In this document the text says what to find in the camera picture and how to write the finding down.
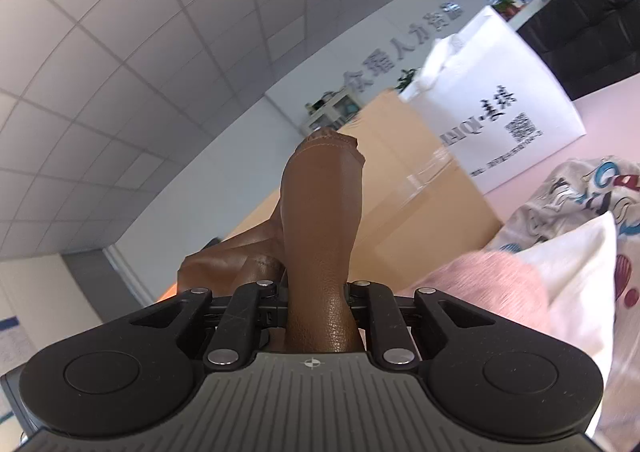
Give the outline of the black sofa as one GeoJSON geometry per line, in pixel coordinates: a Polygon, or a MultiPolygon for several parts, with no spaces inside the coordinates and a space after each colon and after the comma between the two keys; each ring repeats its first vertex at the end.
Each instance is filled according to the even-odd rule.
{"type": "Polygon", "coordinates": [[[572,100],[639,72],[639,0],[551,0],[518,34],[572,100]]]}

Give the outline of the brown leather garment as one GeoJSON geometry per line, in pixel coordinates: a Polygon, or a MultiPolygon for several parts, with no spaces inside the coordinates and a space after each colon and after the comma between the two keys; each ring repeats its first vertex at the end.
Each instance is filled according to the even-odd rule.
{"type": "Polygon", "coordinates": [[[230,296],[271,279],[288,283],[288,322],[269,350],[359,352],[362,340],[345,285],[362,212],[364,158],[356,139],[331,129],[310,134],[285,166],[270,218],[187,256],[178,291],[205,287],[230,296]]]}

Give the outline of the white shopping bag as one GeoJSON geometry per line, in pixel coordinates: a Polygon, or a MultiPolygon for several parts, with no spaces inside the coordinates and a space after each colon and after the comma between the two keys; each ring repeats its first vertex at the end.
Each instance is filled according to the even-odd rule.
{"type": "Polygon", "coordinates": [[[400,97],[483,194],[586,133],[552,71],[490,6],[435,40],[400,97]]]}

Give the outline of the white and black garment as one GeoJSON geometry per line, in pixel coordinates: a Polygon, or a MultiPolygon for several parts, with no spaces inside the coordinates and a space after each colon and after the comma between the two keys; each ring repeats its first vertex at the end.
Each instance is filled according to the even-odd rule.
{"type": "Polygon", "coordinates": [[[617,236],[609,212],[544,218],[529,210],[513,215],[490,249],[512,251],[538,268],[549,293],[551,336],[584,351],[603,381],[614,358],[614,267],[617,236]]]}

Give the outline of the pink knitted sweater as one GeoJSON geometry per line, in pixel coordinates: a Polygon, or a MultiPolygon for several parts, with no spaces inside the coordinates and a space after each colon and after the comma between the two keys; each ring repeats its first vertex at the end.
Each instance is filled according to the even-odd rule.
{"type": "Polygon", "coordinates": [[[518,324],[552,334],[549,293],[538,268],[513,253],[474,251],[454,259],[396,296],[431,287],[518,324]]]}

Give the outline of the brown cardboard box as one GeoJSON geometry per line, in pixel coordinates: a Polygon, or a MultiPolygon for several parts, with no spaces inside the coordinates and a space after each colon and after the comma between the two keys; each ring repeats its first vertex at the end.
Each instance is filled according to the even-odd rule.
{"type": "Polygon", "coordinates": [[[348,279],[404,289],[498,232],[469,175],[397,93],[378,94],[335,132],[356,139],[364,158],[348,279]]]}

